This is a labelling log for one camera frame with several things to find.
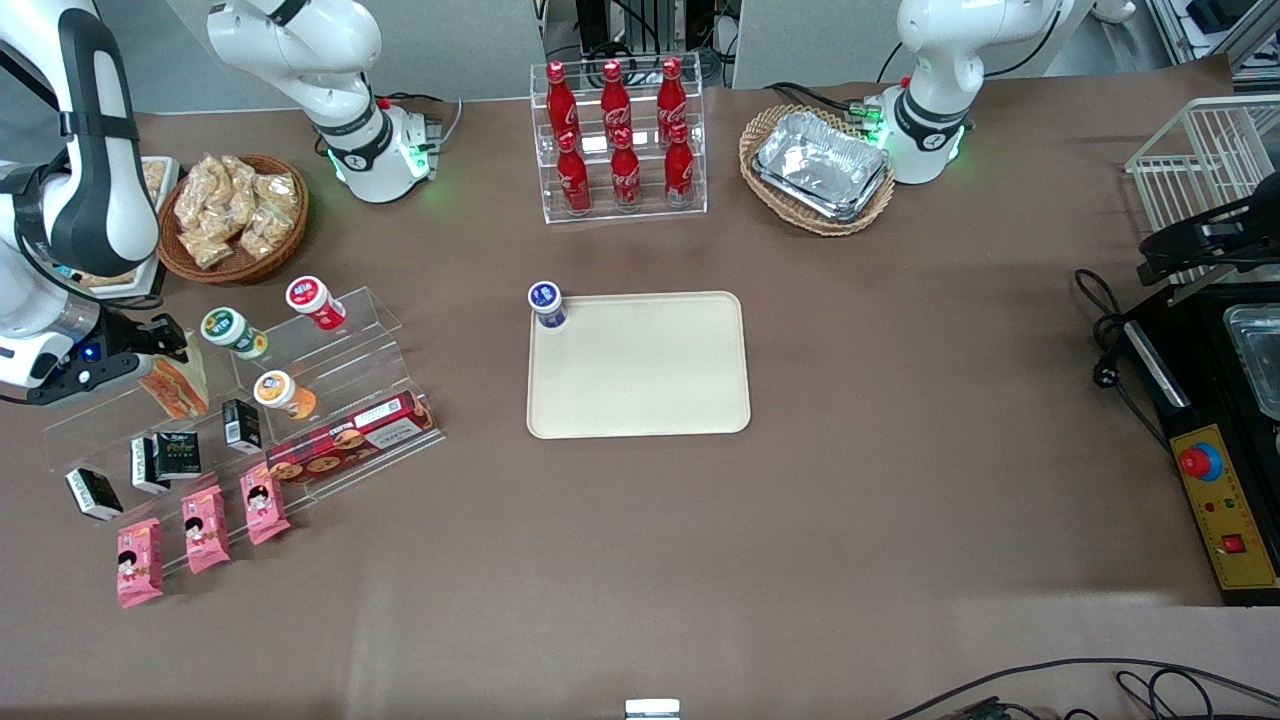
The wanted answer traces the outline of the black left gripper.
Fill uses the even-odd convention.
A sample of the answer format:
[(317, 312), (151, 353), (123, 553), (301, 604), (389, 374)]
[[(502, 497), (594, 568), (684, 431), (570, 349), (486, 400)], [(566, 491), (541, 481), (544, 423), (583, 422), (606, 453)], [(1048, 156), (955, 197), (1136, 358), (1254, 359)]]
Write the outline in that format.
[[(1219, 247), (1210, 242), (1215, 223), (1235, 227)], [(1148, 237), (1139, 245), (1143, 263), (1138, 266), (1142, 284), (1157, 284), (1170, 275), (1204, 265), (1215, 252), (1221, 263), (1277, 263), (1279, 195), (1276, 190), (1257, 190), (1247, 199), (1224, 204), (1175, 222), (1164, 228), (1164, 237)]]

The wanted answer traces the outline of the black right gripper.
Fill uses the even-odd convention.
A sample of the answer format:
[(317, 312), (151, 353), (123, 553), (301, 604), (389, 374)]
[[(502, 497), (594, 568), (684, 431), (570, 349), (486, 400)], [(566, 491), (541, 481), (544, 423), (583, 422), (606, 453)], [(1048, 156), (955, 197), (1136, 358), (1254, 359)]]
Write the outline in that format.
[(96, 366), (140, 366), (140, 355), (188, 363), (186, 331), (170, 314), (136, 322), (122, 313), (102, 313), (96, 325)]

